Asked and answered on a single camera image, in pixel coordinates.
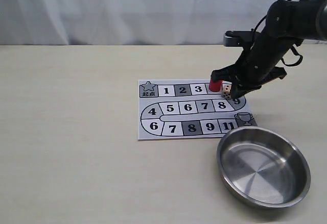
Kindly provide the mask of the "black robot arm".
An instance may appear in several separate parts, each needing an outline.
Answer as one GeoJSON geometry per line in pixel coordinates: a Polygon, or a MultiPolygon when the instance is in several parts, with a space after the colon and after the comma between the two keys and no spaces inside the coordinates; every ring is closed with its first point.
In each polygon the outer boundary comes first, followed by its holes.
{"type": "Polygon", "coordinates": [[[270,6],[261,32],[225,33],[224,46],[243,50],[235,64],[212,71],[210,91],[220,91],[221,83],[228,81],[231,97],[239,98],[268,82],[283,79],[287,73],[277,63],[283,61],[288,50],[298,55],[295,47],[306,39],[326,40],[326,0],[277,0],[270,6]]]}

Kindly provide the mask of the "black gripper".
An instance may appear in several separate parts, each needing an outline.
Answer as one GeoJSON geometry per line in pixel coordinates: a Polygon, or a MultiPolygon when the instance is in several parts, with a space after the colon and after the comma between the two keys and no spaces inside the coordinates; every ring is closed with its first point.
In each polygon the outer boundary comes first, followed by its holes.
{"type": "Polygon", "coordinates": [[[294,13],[292,3],[277,0],[269,8],[265,27],[240,64],[229,65],[213,70],[211,81],[233,83],[230,90],[232,99],[240,98],[252,91],[261,89],[260,83],[294,45],[303,40],[287,33],[294,13]]]}

